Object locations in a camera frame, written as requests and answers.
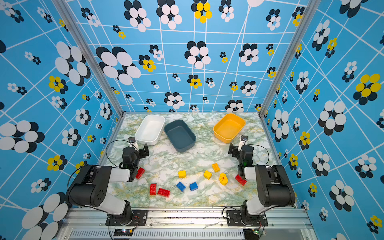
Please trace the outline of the white plastic container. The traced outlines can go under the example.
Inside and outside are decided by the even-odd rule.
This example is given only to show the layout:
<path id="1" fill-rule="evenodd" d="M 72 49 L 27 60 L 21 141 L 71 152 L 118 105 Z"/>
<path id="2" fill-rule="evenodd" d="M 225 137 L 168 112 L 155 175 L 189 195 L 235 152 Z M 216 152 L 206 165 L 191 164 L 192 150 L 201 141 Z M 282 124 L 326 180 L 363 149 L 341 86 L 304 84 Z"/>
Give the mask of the white plastic container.
<path id="1" fill-rule="evenodd" d="M 159 115 L 148 115 L 136 131 L 136 141 L 148 146 L 158 143 L 165 125 L 165 118 Z"/>

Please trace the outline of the yellow plastic container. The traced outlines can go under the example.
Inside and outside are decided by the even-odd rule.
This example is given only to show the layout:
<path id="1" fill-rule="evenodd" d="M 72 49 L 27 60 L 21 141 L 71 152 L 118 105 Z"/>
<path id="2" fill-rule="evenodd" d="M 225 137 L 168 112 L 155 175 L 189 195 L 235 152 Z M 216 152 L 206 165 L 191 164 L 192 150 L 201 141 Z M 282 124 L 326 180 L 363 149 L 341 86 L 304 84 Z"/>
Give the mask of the yellow plastic container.
<path id="1" fill-rule="evenodd" d="M 244 128 L 246 121 L 241 117 L 226 114 L 214 127 L 214 136 L 223 143 L 229 144 Z"/>

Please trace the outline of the yellow rounded lego duck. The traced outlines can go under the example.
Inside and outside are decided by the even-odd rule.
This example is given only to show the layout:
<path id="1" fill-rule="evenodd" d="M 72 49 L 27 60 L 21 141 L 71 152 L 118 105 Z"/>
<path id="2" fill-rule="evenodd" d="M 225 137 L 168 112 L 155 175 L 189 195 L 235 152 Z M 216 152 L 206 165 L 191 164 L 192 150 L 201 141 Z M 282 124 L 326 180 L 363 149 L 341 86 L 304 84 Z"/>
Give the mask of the yellow rounded lego duck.
<path id="1" fill-rule="evenodd" d="M 226 186 L 228 184 L 228 177 L 225 173 L 220 173 L 219 175 L 219 182 L 223 186 Z"/>

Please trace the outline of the dark teal plastic container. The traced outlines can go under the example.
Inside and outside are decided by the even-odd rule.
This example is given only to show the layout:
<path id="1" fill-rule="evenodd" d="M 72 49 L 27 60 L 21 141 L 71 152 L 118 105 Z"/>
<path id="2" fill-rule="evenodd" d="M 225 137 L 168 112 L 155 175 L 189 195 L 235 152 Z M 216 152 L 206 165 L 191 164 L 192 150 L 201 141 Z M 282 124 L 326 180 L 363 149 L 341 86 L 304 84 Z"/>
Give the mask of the dark teal plastic container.
<path id="1" fill-rule="evenodd" d="M 164 131 L 177 152 L 191 149 L 197 140 L 196 135 L 183 120 L 175 120 L 165 125 Z"/>

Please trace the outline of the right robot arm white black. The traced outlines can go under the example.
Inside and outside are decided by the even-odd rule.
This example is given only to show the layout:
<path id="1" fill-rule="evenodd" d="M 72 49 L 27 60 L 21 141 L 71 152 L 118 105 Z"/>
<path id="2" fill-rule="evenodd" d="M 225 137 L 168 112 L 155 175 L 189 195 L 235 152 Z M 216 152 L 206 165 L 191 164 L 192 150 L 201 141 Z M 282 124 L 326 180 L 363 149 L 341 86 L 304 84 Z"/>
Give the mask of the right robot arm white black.
<path id="1" fill-rule="evenodd" d="M 253 152 L 256 145 L 248 144 L 248 137 L 241 136 L 239 145 L 230 144 L 228 154 L 238 160 L 238 174 L 235 179 L 244 186 L 247 181 L 255 181 L 257 196 L 245 200 L 239 212 L 232 211 L 232 216 L 227 219 L 235 220 L 235 214 L 240 216 L 244 226 L 266 226 L 266 214 L 274 208 L 293 207 L 296 203 L 296 195 L 292 184 L 281 165 L 270 166 L 265 164 L 253 164 Z"/>

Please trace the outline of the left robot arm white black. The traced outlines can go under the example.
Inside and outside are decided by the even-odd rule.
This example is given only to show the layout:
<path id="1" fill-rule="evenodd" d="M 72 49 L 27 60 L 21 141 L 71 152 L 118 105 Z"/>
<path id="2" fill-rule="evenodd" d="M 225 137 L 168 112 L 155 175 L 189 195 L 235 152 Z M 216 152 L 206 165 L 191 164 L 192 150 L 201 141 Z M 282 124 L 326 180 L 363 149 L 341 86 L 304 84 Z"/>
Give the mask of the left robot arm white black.
<path id="1" fill-rule="evenodd" d="M 108 193 L 110 183 L 131 183 L 144 173 L 140 160 L 150 155 L 147 144 L 138 148 L 136 138 L 124 141 L 122 162 L 118 166 L 85 165 L 77 171 L 71 184 L 67 184 L 66 201 L 70 205 L 93 208 L 107 214 L 106 226 L 144 226 L 148 211 L 132 210 L 131 203 Z"/>

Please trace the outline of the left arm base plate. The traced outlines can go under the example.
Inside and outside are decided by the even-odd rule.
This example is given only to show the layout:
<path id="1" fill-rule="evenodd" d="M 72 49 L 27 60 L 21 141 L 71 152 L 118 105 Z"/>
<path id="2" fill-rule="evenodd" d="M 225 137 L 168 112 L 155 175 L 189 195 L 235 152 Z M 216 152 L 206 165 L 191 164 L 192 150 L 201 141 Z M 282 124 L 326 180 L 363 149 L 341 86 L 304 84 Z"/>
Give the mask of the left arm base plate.
<path id="1" fill-rule="evenodd" d="M 115 227 L 137 227 L 145 226 L 148 218 L 148 210 L 131 210 L 128 213 L 123 213 L 122 215 L 109 215 L 107 214 L 106 226 L 115 226 Z"/>

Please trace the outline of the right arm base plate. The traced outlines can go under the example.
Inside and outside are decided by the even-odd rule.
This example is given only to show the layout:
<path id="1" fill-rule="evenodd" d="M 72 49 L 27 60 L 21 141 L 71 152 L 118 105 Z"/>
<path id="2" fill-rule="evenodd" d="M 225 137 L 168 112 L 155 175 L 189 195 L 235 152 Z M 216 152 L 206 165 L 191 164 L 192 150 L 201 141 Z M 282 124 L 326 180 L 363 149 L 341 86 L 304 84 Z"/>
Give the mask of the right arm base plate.
<path id="1" fill-rule="evenodd" d="M 268 220 L 265 214 L 249 215 L 241 211 L 228 210 L 225 211 L 224 217 L 227 218 L 229 227 L 267 227 Z"/>

